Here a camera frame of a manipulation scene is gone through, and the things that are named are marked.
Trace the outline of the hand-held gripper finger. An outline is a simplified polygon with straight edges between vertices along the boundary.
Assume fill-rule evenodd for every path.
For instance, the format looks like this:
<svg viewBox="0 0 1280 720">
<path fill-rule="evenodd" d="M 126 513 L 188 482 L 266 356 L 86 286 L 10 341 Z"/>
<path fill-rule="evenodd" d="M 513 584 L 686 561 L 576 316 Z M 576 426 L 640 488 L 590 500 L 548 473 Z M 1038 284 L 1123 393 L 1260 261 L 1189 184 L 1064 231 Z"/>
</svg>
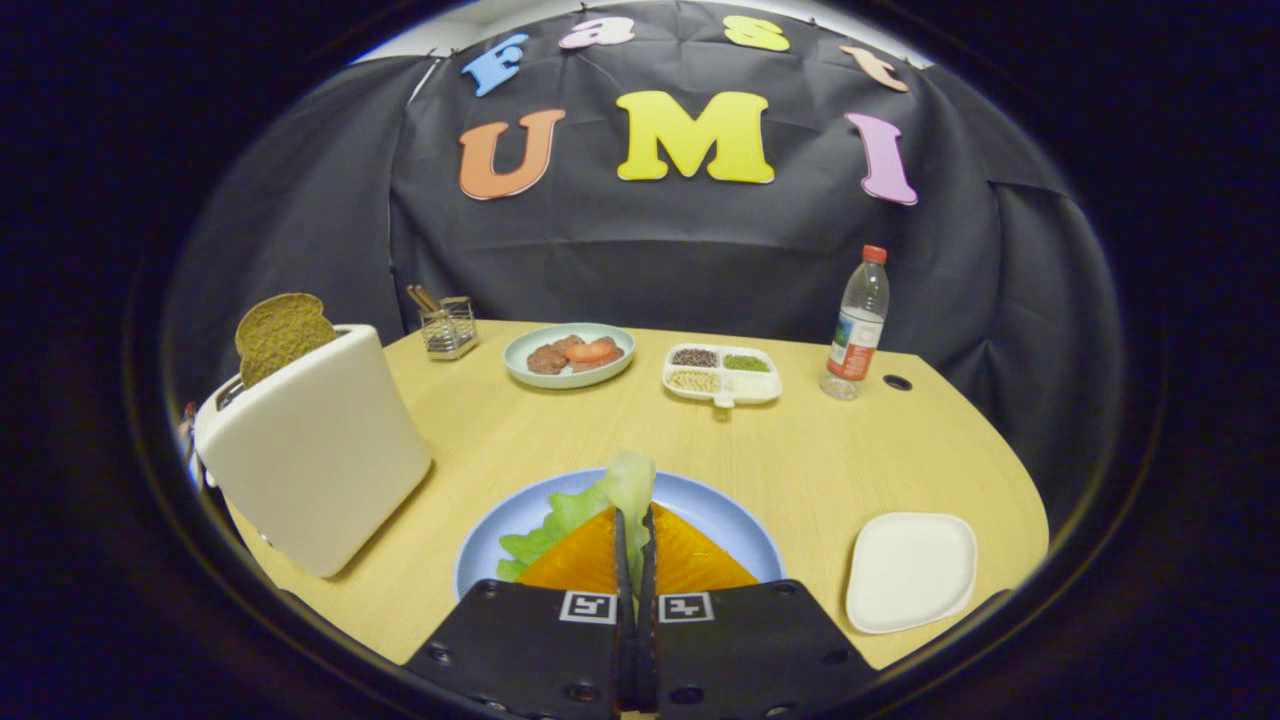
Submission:
<svg viewBox="0 0 1280 720">
<path fill-rule="evenodd" d="M 758 582 L 673 511 L 654 505 L 637 615 L 637 696 L 662 719 L 814 719 L 876 670 L 810 591 Z"/>
<path fill-rule="evenodd" d="M 404 665 L 460 696 L 468 711 L 517 719 L 617 719 L 635 694 L 636 611 L 625 516 L 613 509 L 605 559 L 614 588 L 596 593 L 497 579 L 475 583 Z"/>
</svg>

